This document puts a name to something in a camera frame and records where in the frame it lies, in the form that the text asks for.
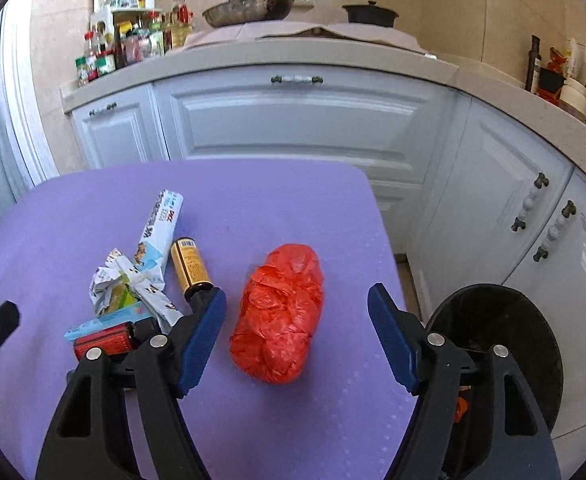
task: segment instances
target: crumpled snack wrapper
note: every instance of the crumpled snack wrapper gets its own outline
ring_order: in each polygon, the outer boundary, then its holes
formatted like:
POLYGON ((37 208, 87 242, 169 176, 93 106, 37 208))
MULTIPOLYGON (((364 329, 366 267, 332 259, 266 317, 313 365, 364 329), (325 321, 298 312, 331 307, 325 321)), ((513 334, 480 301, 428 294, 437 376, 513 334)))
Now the crumpled snack wrapper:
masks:
POLYGON ((182 208, 183 197, 165 189, 153 204, 142 237, 133 256, 135 269, 146 271, 148 281, 164 290, 164 269, 173 243, 175 222, 182 208))
POLYGON ((183 316, 162 293, 164 269, 182 200, 179 193, 161 192, 144 226, 133 262, 113 249, 105 266, 98 267, 89 289, 96 316, 114 312, 135 299, 141 300, 157 318, 164 333, 169 333, 183 316))

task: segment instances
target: metal screw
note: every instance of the metal screw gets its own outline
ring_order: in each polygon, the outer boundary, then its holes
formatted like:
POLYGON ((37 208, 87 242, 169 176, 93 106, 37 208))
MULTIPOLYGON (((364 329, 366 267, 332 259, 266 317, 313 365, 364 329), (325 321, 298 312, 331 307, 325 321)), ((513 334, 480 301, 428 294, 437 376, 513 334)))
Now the metal screw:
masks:
POLYGON ((169 342, 169 338, 164 334, 158 334, 151 337, 151 346, 153 348, 161 348, 169 342))
POLYGON ((102 349, 97 348, 94 346, 89 351, 86 352, 86 356, 89 358, 90 361, 95 361, 99 356, 102 355, 102 349))
POLYGON ((494 346, 494 354, 498 357, 507 357, 509 355, 509 349, 504 345, 496 345, 494 346))
POLYGON ((437 332, 431 332, 426 336, 426 340, 433 346, 442 346, 444 344, 444 336, 437 332))

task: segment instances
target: frying pan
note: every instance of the frying pan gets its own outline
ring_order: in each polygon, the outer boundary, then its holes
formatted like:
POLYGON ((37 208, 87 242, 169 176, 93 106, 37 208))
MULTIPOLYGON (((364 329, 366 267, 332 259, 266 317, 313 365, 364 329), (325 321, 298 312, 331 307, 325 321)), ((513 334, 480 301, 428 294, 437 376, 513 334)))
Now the frying pan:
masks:
POLYGON ((266 20, 283 20, 289 15, 294 0, 228 0, 202 12, 214 28, 266 20))

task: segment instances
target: dark glass bottle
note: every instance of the dark glass bottle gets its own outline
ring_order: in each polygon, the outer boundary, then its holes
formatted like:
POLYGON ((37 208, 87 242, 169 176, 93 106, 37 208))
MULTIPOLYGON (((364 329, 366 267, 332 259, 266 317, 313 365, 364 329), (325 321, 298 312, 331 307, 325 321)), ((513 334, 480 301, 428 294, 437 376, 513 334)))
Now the dark glass bottle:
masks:
POLYGON ((540 80, 540 38, 531 36, 531 50, 529 50, 529 65, 527 67, 527 79, 524 89, 527 92, 535 93, 538 90, 540 80))

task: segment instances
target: blue gripper pad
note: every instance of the blue gripper pad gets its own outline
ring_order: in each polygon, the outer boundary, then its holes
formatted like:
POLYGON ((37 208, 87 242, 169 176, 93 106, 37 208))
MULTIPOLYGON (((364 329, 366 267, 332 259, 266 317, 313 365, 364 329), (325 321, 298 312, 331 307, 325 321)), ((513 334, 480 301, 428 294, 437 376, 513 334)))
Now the blue gripper pad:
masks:
POLYGON ((226 316, 227 297, 223 291, 218 290, 193 329, 189 343, 182 352, 182 373, 176 384, 182 395, 186 395, 191 388, 199 384, 226 316))
POLYGON ((369 317, 382 344, 395 380, 416 394, 420 379, 420 338, 426 330, 417 317, 399 310, 387 289, 376 283, 369 289, 369 317))

